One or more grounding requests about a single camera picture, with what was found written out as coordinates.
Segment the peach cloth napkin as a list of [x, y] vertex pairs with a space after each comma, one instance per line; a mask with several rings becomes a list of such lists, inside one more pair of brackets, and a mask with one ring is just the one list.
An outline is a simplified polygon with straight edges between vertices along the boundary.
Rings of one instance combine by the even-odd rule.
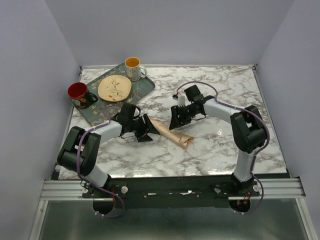
[[194, 140], [193, 136], [179, 132], [176, 129], [169, 130], [169, 127], [164, 123], [155, 120], [152, 117], [149, 117], [149, 119], [160, 135], [183, 149], [186, 149]]

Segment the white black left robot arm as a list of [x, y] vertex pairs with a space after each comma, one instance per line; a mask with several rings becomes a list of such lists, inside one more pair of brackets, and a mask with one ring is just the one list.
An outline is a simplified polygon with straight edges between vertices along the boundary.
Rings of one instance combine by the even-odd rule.
[[147, 114], [131, 103], [124, 103], [118, 113], [107, 122], [84, 129], [74, 126], [70, 129], [57, 157], [57, 164], [77, 173], [78, 177], [93, 186], [101, 198], [111, 192], [111, 176], [98, 167], [97, 157], [100, 145], [126, 133], [133, 133], [138, 142], [151, 142], [149, 134], [158, 135]]

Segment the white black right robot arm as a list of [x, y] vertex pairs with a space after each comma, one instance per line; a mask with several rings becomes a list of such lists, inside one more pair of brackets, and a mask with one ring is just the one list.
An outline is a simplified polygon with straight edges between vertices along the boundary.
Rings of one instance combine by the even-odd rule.
[[233, 141], [238, 148], [236, 167], [231, 174], [230, 191], [241, 196], [254, 181], [253, 168], [257, 154], [270, 141], [270, 132], [257, 107], [233, 106], [218, 100], [218, 96], [204, 96], [196, 85], [176, 92], [172, 98], [177, 104], [170, 108], [170, 130], [185, 126], [201, 114], [222, 120], [231, 125]]

